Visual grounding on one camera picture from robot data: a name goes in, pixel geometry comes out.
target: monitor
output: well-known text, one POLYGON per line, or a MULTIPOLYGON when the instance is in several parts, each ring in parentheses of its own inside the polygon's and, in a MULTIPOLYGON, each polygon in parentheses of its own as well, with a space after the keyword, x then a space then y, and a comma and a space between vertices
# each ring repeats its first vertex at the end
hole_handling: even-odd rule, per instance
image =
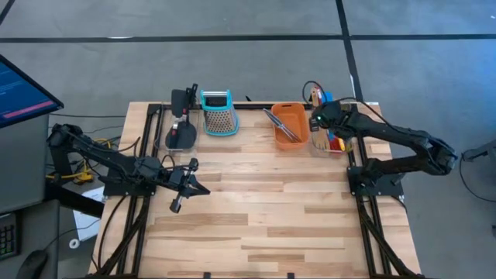
POLYGON ((0 128, 63 107, 61 101, 0 55, 0 128))

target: blue cheese grater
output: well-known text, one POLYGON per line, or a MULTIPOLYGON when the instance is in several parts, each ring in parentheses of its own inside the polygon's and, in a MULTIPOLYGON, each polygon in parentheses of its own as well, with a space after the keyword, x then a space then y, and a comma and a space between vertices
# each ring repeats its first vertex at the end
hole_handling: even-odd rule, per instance
POLYGON ((231 91, 201 90, 201 107, 205 114, 205 132, 212 136, 231 136, 238 132, 239 120, 231 91))

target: black line on floor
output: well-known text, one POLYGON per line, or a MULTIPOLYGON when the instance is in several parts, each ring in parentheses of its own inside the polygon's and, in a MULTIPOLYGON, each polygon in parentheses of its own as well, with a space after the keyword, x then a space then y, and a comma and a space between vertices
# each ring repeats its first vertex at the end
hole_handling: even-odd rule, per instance
POLYGON ((0 25, 3 23, 5 17, 7 17, 7 14, 9 13, 10 8, 12 7, 12 5, 14 5, 14 2, 15 1, 16 0, 9 0, 7 2, 7 4, 5 4, 5 7, 3 8, 2 13, 0 13, 0 25))
MULTIPOLYGON (((0 14, 0 24, 9 12, 6 6, 0 14)), ((205 35, 205 36, 126 36, 126 37, 19 37, 0 38, 0 43, 194 43, 194 42, 250 42, 250 41, 320 41, 343 40, 346 53, 353 54, 350 41, 361 40, 496 40, 496 34, 419 34, 419 35, 347 35, 330 34, 253 34, 253 35, 205 35)))
POLYGON ((258 34, 214 36, 129 36, 129 37, 71 37, 71 38, 0 38, 0 43, 179 43, 179 42, 239 42, 239 41, 312 41, 342 40, 341 35, 326 34, 258 34))
POLYGON ((351 40, 495 40, 496 34, 351 35, 351 40))
POLYGON ((362 88, 360 86, 360 79, 358 78, 357 63, 355 55, 353 54, 353 46, 350 40, 350 31, 348 30, 348 22, 346 21, 346 14, 344 12, 343 0, 336 0, 336 7, 338 10, 339 24, 341 25, 341 33, 343 35, 344 50, 346 51, 346 60, 348 61, 348 69, 350 71, 353 83, 355 98, 363 101, 362 88))

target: keyboard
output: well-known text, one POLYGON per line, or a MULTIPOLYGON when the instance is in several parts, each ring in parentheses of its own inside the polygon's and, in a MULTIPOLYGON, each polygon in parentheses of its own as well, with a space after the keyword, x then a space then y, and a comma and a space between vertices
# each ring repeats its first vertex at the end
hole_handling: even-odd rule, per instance
POLYGON ((19 220, 16 212, 0 216, 0 260, 17 256, 20 252, 19 220))

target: computer mouse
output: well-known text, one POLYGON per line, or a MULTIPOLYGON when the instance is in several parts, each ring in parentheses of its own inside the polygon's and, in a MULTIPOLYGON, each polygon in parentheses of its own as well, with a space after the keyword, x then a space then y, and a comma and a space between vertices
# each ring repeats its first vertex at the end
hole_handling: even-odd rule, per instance
POLYGON ((21 268, 17 272, 15 279, 38 279, 41 271, 47 263, 48 253, 45 250, 36 250, 24 260, 21 268))

